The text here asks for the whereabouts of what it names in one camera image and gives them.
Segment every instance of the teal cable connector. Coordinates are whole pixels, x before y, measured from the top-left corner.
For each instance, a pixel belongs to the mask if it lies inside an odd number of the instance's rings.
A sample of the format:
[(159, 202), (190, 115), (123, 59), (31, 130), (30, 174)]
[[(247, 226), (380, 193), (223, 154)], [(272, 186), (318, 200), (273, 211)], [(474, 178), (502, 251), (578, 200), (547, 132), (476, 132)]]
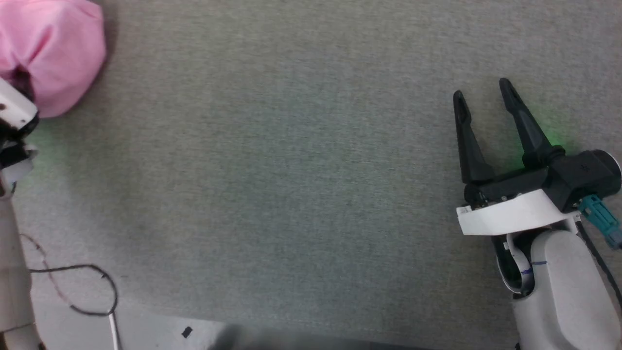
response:
[(583, 198), (579, 211), (605, 236), (605, 241), (612, 249), (622, 248), (620, 222), (598, 196), (590, 195)]

